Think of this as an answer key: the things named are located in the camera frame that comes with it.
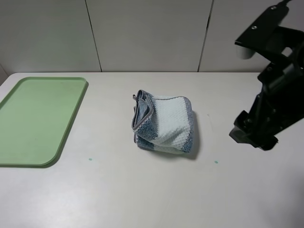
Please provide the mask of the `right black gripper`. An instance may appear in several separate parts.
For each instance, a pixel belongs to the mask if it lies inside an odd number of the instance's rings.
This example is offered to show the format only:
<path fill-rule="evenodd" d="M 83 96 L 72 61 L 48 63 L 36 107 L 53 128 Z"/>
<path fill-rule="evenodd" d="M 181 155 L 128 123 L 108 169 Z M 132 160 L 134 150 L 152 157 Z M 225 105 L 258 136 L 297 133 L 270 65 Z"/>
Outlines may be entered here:
<path fill-rule="evenodd" d="M 236 143 L 269 151 L 276 134 L 304 117 L 304 64 L 271 63 L 258 76 L 262 83 L 249 113 L 242 111 L 229 136 Z"/>

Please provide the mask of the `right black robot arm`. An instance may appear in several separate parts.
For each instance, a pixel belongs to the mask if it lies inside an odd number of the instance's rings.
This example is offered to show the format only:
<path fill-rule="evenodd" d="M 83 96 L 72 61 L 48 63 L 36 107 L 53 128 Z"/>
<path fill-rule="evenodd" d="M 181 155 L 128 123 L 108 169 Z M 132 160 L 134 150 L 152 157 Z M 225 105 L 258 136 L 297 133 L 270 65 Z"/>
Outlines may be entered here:
<path fill-rule="evenodd" d="M 271 63 L 258 80 L 260 93 L 250 111 L 242 111 L 235 119 L 229 136 L 268 151 L 278 143 L 278 133 L 304 117 L 304 47 L 294 49 L 285 65 Z"/>

